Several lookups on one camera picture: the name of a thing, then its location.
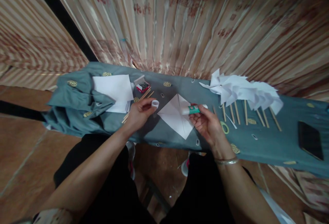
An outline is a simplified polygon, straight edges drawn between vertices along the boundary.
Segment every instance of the bamboo skewer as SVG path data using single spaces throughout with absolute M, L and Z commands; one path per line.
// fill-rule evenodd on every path
M 230 105 L 230 109 L 231 109 L 231 117 L 232 117 L 233 123 L 235 124 L 234 115 L 233 115 L 233 109 L 232 109 L 232 104 Z
M 277 121 L 277 118 L 275 117 L 275 114 L 274 114 L 273 110 L 271 109 L 271 107 L 270 107 L 270 111 L 271 111 L 271 114 L 273 116 L 273 119 L 274 119 L 274 121 L 275 121 L 275 123 L 276 123 L 276 125 L 277 125 L 277 127 L 279 129 L 279 131 L 282 132 L 281 127 L 279 125 L 279 122 Z
M 235 106 L 235 112 L 236 112 L 237 122 L 240 125 L 240 117 L 239 117 L 239 111 L 237 110 L 236 101 L 234 101 L 234 106 Z
M 151 97 L 151 96 L 153 95 L 153 93 L 154 93 L 154 92 L 152 92 L 151 94 L 149 94 L 147 98 Z
M 151 87 L 144 93 L 144 95 L 142 95 L 142 97 L 139 99 L 139 101 L 143 100 L 145 98 L 145 96 L 151 91 Z M 127 118 L 128 118 L 129 112 L 125 115 L 125 117 L 123 118 L 123 121 L 121 122 L 122 124 L 126 122 Z
M 214 111 L 214 114 L 216 115 L 216 117 L 217 117 L 217 112 L 216 112 L 216 109 L 215 109 L 215 106 L 213 105 L 212 106 L 212 109 L 213 109 L 213 111 Z
M 246 125 L 248 125 L 247 101 L 246 100 L 244 100 L 244 116 L 246 117 Z
M 258 109 L 256 109 L 256 112 L 257 112 L 257 114 L 258 114 L 258 117 L 259 117 L 259 119 L 260 119 L 262 125 L 265 126 L 264 121 L 263 121 L 263 119 L 262 119 L 262 117 L 261 117 L 261 115 L 260 115 Z
M 263 116 L 264 116 L 264 120 L 265 120 L 266 127 L 267 127 L 267 128 L 270 128 L 270 126 L 268 125 L 268 122 L 267 122 L 266 113 L 265 113 L 265 111 L 264 111 L 263 108 L 262 108 L 262 110 L 263 110 Z
M 223 115 L 224 115 L 224 121 L 226 122 L 226 115 L 225 115 L 225 103 L 223 103 Z

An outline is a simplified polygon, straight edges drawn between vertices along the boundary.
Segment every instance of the table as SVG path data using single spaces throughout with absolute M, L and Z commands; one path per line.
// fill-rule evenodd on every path
M 160 102 L 158 111 L 162 109 L 174 95 L 180 94 L 190 103 L 206 104 L 211 110 L 214 105 L 218 118 L 223 120 L 222 109 L 219 108 L 220 96 L 203 88 L 199 82 L 209 84 L 208 80 L 192 79 L 189 77 L 169 76 L 153 72 L 142 72 L 137 69 L 108 65 L 99 62 L 91 62 L 86 67 L 91 74 L 97 72 L 109 72 L 112 75 L 129 74 L 131 82 L 145 75 L 145 80 L 155 91 L 152 97 Z M 163 85 L 170 82 L 171 87 Z M 141 97 L 142 94 L 136 89 L 134 96 Z M 292 167 L 298 170 L 310 171 L 312 173 L 329 177 L 329 114 L 326 111 L 328 103 L 280 96 L 284 103 L 282 110 L 278 113 L 277 120 L 282 128 L 280 132 L 272 118 L 270 111 L 265 111 L 270 128 L 263 127 L 257 113 L 248 108 L 248 118 L 254 119 L 257 124 L 245 124 L 245 116 L 242 101 L 237 101 L 241 125 L 235 123 L 237 129 L 227 119 L 229 133 L 227 139 L 235 144 L 241 151 L 238 158 L 261 163 L 273 164 L 284 167 Z M 185 150 L 206 151 L 209 147 L 201 135 L 193 129 L 186 140 L 171 129 L 157 114 L 151 116 L 145 126 L 137 131 L 130 140 L 137 143 L 146 142 L 158 147 L 170 147 Z M 103 132 L 112 134 L 122 126 L 125 114 L 108 113 L 101 114 L 100 126 L 90 132 Z M 321 134 L 324 161 L 319 161 L 301 150 L 298 146 L 297 122 L 304 121 L 318 129 Z M 69 130 L 61 131 L 76 135 Z M 296 164 L 285 164 L 295 161 Z

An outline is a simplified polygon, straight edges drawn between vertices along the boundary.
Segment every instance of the shoe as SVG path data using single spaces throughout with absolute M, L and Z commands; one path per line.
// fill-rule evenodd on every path
M 195 152 L 195 151 L 189 151 L 188 152 L 187 159 L 181 165 L 181 171 L 182 171 L 182 174 L 185 177 L 187 177 L 187 175 L 188 175 L 188 166 L 190 164 L 190 155 L 191 154 L 199 154 L 199 155 L 201 155 L 201 152 Z
M 130 177 L 132 178 L 132 180 L 134 180 L 136 176 L 136 172 L 134 169 L 134 158 L 136 154 L 136 148 L 135 148 L 135 144 L 129 141 L 126 143 L 126 146 L 128 148 L 128 153 L 129 153 Z

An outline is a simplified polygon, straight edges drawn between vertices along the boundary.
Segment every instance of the white paper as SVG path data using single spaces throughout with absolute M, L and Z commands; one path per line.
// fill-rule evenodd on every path
M 238 100 L 250 100 L 251 102 L 255 102 L 255 94 L 257 89 L 255 88 L 240 88 L 238 93 Z
M 128 102 L 116 102 L 106 112 L 112 113 L 127 113 L 130 110 L 130 101 Z
M 191 104 L 181 95 L 175 95 L 159 112 L 158 115 L 166 122 L 175 132 L 184 139 L 188 137 L 193 129 L 188 115 L 181 115 L 180 108 L 187 107 Z
M 217 69 L 211 75 L 210 85 L 200 85 L 220 95 L 221 105 L 226 103 L 226 107 L 236 100 L 247 100 L 251 110 L 257 110 L 259 107 L 265 110 L 271 107 L 277 114 L 283 107 L 277 90 L 265 82 L 249 82 L 246 79 L 244 76 L 225 76 Z
M 127 102 L 134 99 L 129 75 L 93 77 L 94 89 L 115 101 Z
M 281 110 L 283 107 L 283 102 L 281 101 L 280 98 L 274 97 L 273 98 L 273 103 L 270 105 L 271 109 L 273 110 L 274 114 L 277 115 L 278 112 Z
M 130 110 L 135 85 L 130 82 L 129 75 L 93 77 L 93 80 L 96 91 L 115 100 L 115 104 L 107 112 L 127 113 Z

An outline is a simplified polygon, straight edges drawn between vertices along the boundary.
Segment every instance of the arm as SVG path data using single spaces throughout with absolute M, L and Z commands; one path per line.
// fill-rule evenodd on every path
M 93 202 L 129 137 L 155 112 L 154 98 L 131 106 L 126 123 L 78 166 L 52 193 L 41 210 L 64 208 L 78 220 Z
M 215 114 L 199 105 L 202 113 L 190 115 L 195 128 L 209 143 L 215 160 L 235 158 Z M 279 223 L 265 198 L 240 163 L 217 165 L 234 220 L 237 223 Z

